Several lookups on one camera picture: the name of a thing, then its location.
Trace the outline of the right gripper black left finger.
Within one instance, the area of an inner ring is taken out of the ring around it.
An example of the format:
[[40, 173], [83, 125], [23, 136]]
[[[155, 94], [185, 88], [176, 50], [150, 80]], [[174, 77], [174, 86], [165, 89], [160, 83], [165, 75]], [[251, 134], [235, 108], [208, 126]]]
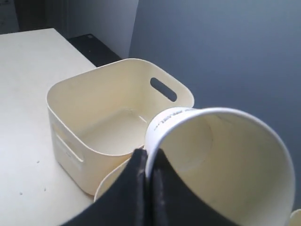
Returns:
[[64, 226], [146, 226], [148, 200], [145, 193], [147, 153], [135, 149], [119, 177], [104, 194]]

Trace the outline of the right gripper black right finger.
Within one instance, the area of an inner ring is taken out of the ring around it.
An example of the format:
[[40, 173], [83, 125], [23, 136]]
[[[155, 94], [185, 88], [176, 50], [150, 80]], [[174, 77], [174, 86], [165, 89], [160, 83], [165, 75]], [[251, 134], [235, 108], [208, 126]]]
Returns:
[[159, 149], [151, 181], [154, 226], [228, 226], [230, 221], [199, 199], [174, 171]]

